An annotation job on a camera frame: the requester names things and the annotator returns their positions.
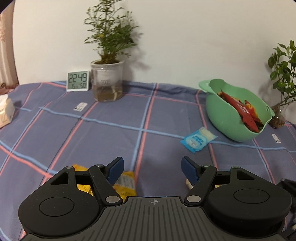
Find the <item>yellow chip bag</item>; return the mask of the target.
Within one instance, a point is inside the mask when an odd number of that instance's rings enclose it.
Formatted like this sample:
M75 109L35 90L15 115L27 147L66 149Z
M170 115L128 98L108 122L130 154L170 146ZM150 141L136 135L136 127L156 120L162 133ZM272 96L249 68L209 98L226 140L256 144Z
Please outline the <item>yellow chip bag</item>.
M74 167L75 171L87 171L88 170L87 168L85 168L83 166L79 166L77 164L74 164L73 167ZM132 171L123 172L113 187L116 190L116 192L121 196L123 201L125 201L127 197L136 196L137 192L135 190L134 172L132 172ZM79 190L87 192L93 196L90 185L77 184L77 188Z

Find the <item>thin plant in clear cup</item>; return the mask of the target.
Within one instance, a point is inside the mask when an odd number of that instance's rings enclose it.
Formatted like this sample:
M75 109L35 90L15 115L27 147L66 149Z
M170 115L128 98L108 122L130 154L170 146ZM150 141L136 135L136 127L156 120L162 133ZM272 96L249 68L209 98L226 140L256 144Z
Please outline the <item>thin plant in clear cup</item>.
M132 13L127 11L121 1L99 1L86 11L83 22L88 26L89 36L85 44L95 47L99 59L91 62L91 84L94 99L111 102L123 95L122 57L128 57L128 49L136 46L133 32L137 27Z

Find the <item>white digital clock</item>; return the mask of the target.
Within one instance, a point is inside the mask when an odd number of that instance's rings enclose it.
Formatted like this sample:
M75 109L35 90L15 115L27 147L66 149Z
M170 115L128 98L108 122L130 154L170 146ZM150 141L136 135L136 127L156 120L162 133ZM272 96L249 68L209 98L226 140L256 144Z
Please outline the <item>white digital clock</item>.
M66 81L66 91L88 91L89 90L89 71L68 72Z

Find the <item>blue plaid tablecloth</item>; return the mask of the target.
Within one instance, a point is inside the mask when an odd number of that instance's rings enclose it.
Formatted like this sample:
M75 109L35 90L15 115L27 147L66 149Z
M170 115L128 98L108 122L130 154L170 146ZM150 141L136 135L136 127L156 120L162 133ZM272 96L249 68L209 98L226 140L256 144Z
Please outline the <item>blue plaid tablecloth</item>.
M267 126L255 139L237 143L206 113L200 90L125 82L123 97L96 102L91 91L67 92L62 82L18 86L9 94L16 111L1 129L1 240L18 240L18 208L65 166L108 164L118 156L135 173L139 196L187 194L181 159L220 170L240 166L272 182L295 180L295 125ZM192 153L181 140L205 127L217 136Z

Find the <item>green plastic bowl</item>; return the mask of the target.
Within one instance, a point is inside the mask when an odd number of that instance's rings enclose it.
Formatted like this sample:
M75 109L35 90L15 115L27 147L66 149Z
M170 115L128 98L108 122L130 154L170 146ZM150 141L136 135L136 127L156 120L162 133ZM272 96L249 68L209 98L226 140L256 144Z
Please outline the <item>green plastic bowl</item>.
M274 111L262 99L251 91L228 84L222 79L204 80L199 82L199 88L206 92L206 111L211 123L225 136L237 142L247 142L260 133L268 125ZM239 112L228 102L218 96L224 92L241 101L247 100L255 108L258 118L263 123L259 132L251 131L244 123Z

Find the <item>leafy plant in glass vase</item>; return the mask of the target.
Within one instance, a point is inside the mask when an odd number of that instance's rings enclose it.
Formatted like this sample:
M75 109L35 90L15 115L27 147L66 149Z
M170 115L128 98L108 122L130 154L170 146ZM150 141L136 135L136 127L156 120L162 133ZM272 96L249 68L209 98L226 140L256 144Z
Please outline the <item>leafy plant in glass vase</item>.
M295 102L295 41L290 40L287 46L279 43L267 64L271 69L273 89L280 92L280 101L272 107L274 117L269 122L271 127L277 129L285 125L285 111Z

